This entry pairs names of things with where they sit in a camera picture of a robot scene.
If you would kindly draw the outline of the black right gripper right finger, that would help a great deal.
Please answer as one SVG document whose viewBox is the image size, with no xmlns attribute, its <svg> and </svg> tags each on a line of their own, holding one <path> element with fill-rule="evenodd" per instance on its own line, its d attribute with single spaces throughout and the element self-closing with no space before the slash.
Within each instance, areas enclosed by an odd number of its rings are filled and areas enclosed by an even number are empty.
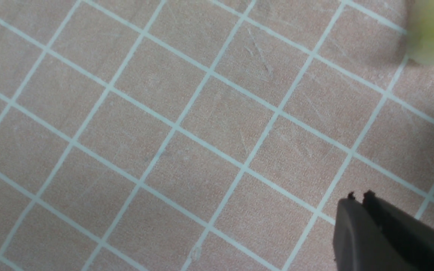
<svg viewBox="0 0 434 271">
<path fill-rule="evenodd" d="M 434 248 L 387 211 L 371 190 L 364 193 L 363 208 L 401 258 L 419 271 L 434 271 Z"/>
</svg>

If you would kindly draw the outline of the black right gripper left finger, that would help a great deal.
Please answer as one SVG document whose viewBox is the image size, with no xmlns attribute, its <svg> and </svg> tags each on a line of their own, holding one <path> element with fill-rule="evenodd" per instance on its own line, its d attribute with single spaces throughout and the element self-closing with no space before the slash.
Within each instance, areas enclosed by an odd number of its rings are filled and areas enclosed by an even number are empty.
<svg viewBox="0 0 434 271">
<path fill-rule="evenodd" d="M 353 192 L 338 202 L 333 235 L 338 271 L 408 271 Z"/>
</svg>

